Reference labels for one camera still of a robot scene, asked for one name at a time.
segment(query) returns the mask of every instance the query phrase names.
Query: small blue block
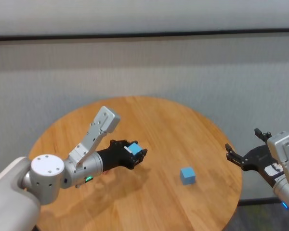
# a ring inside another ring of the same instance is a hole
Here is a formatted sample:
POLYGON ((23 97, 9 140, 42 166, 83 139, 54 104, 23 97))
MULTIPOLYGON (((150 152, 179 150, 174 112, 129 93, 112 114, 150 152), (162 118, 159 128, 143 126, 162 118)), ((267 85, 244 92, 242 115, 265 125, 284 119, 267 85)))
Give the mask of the small blue block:
POLYGON ((140 146, 138 146, 138 144, 136 143, 132 143, 128 149, 131 151, 131 153, 133 153, 133 155, 136 155, 137 153, 139 153, 142 148, 140 146))
POLYGON ((185 167, 181 169, 180 178, 183 185, 193 184, 196 182, 196 175, 193 168, 185 167))

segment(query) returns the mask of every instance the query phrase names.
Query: gray wall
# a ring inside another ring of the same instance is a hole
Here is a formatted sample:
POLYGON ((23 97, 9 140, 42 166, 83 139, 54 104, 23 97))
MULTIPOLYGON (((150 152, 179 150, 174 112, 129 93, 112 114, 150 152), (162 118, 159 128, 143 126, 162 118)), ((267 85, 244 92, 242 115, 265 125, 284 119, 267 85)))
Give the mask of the gray wall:
MULTIPOLYGON (((122 95, 188 105, 244 154, 255 127, 289 131, 289 34, 0 43, 0 171, 64 114, 122 95)), ((243 180, 242 198, 272 195, 243 180)))

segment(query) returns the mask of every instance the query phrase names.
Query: round wooden table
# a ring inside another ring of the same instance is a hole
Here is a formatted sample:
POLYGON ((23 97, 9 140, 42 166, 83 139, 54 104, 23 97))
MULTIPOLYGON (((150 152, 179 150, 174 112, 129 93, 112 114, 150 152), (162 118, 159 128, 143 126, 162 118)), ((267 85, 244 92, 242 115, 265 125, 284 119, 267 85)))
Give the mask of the round wooden table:
POLYGON ((37 140, 29 157, 62 159, 78 144, 101 106, 113 108, 121 122, 109 141, 137 140, 148 149, 134 170, 117 167, 93 181, 61 189, 43 206, 41 231, 193 231, 222 230, 235 212, 241 170, 226 160, 222 131, 200 113, 164 99, 124 97, 98 101, 60 118, 37 140), (180 169, 192 167, 196 183, 182 185, 180 169))

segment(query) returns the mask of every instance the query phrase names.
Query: gray arm casing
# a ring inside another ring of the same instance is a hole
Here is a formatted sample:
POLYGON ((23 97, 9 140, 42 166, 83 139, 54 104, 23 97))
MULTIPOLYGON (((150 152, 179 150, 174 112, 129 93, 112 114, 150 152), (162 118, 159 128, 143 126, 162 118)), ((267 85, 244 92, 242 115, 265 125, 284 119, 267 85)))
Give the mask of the gray arm casing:
POLYGON ((30 163, 20 157, 0 173, 0 231, 31 231, 37 223, 40 203, 21 188, 30 163))

